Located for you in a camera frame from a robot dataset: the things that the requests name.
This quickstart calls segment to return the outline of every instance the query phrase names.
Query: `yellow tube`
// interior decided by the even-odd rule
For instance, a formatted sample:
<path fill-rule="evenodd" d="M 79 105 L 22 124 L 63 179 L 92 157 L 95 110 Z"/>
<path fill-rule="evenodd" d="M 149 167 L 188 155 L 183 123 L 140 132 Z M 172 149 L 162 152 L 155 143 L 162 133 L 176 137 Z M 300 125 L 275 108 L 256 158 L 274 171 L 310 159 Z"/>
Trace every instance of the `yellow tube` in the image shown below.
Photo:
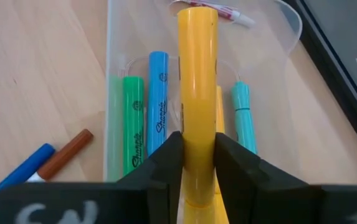
<path fill-rule="evenodd" d="M 185 223 L 214 219 L 217 11 L 191 7 L 178 13 L 181 119 L 184 139 Z M 193 220 L 189 214 L 196 214 Z"/>
<path fill-rule="evenodd" d="M 217 86 L 217 101 L 216 101 L 216 131 L 220 133 L 225 133 L 226 128 L 224 124 L 224 108 L 222 104 L 222 90 L 221 86 Z M 217 176 L 216 180 L 216 190 L 214 195 L 214 209 L 216 210 L 215 220 L 216 224 L 228 224 L 228 217 L 226 213 L 226 208 L 224 202 L 222 201 L 220 186 L 218 185 Z"/>

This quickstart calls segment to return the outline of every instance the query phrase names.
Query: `wooden surface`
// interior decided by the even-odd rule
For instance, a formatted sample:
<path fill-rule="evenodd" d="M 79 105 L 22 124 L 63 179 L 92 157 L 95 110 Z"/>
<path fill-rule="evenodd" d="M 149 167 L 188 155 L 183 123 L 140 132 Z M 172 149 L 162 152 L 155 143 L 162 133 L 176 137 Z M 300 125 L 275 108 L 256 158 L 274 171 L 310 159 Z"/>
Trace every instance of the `wooden surface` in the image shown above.
<path fill-rule="evenodd" d="M 82 128 L 94 143 L 55 180 L 102 179 L 106 33 L 106 0 L 0 0 L 0 180 Z M 299 177 L 357 183 L 357 135 L 301 44 L 286 77 Z"/>

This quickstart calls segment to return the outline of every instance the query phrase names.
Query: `blue highlighter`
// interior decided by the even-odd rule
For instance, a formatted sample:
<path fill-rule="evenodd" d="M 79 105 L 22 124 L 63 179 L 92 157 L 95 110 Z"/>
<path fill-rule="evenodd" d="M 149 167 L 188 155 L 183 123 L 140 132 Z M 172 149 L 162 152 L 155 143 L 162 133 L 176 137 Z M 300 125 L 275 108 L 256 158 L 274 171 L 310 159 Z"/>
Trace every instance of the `blue highlighter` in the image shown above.
<path fill-rule="evenodd" d="M 249 86 L 243 82 L 232 87 L 232 100 L 235 109 L 235 128 L 238 142 L 249 151 L 257 154 L 252 113 L 250 112 Z"/>
<path fill-rule="evenodd" d="M 148 156 L 166 140 L 168 100 L 168 60 L 165 52 L 149 54 L 149 93 L 146 148 Z"/>

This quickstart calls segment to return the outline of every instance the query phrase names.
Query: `pen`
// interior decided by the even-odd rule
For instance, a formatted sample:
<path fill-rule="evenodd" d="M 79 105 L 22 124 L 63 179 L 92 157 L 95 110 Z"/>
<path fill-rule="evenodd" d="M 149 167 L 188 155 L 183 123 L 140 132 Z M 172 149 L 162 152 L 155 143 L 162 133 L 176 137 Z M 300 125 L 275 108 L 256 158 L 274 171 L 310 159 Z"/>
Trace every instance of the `pen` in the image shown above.
<path fill-rule="evenodd" d="M 144 159 L 143 93 L 141 77 L 123 79 L 123 176 L 139 167 Z"/>
<path fill-rule="evenodd" d="M 255 25 L 255 22 L 253 19 L 245 16 L 244 14 L 240 13 L 239 11 L 234 10 L 231 7 L 227 6 L 222 6 L 218 4 L 212 4 L 204 1 L 197 1 L 197 0 L 182 0 L 191 6 L 205 6 L 205 7 L 210 7 L 212 9 L 217 10 L 218 15 L 228 19 L 230 21 L 234 21 L 235 23 L 241 24 L 243 26 L 246 26 L 248 28 L 251 28 Z"/>
<path fill-rule="evenodd" d="M 55 149 L 45 143 L 19 167 L 12 171 L 3 181 L 0 182 L 0 190 L 10 185 L 25 182 L 37 169 L 42 166 L 55 152 Z"/>
<path fill-rule="evenodd" d="M 45 182 L 53 178 L 77 153 L 91 140 L 93 134 L 84 129 L 59 152 L 56 152 L 41 168 L 35 172 L 27 182 Z"/>
<path fill-rule="evenodd" d="M 235 128 L 238 142 L 246 149 L 257 154 L 252 113 L 250 111 L 249 86 L 243 82 L 232 87 L 232 100 L 235 109 Z"/>
<path fill-rule="evenodd" d="M 214 219 L 217 28 L 214 9 L 190 7 L 178 12 L 184 223 Z"/>
<path fill-rule="evenodd" d="M 149 55 L 149 94 L 146 149 L 150 156 L 166 140 L 168 100 L 168 60 L 165 52 Z"/>
<path fill-rule="evenodd" d="M 222 104 L 222 90 L 221 86 L 217 86 L 217 98 L 216 98 L 216 131 L 219 133 L 225 133 L 226 128 L 224 124 L 224 107 Z M 224 206 L 224 201 L 222 200 L 222 195 L 220 191 L 220 186 L 218 184 L 217 176 L 215 175 L 216 188 L 214 192 L 214 207 L 216 209 L 216 223 L 218 224 L 228 224 L 228 217 L 226 213 L 226 208 Z"/>

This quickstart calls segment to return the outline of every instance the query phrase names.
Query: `clear plastic tray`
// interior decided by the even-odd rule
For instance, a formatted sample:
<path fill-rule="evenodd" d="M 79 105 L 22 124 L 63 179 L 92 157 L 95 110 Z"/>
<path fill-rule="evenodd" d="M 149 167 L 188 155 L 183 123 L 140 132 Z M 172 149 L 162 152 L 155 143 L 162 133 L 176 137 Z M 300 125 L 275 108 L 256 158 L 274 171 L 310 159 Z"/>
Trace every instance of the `clear plastic tray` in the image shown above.
<path fill-rule="evenodd" d="M 298 175 L 297 145 L 284 73 L 285 62 L 302 29 L 298 14 L 280 1 L 209 2 L 235 7 L 256 22 L 251 29 L 223 20 L 219 23 L 217 83 L 223 90 L 226 134 L 236 138 L 231 88 L 236 81 L 242 80 L 250 87 L 250 108 L 259 156 Z M 161 50 L 170 55 L 168 134 L 180 130 L 175 7 L 175 3 L 169 0 L 108 2 L 105 181 L 122 177 L 121 80 L 127 75 L 142 76 L 146 105 L 148 55 L 152 51 Z"/>

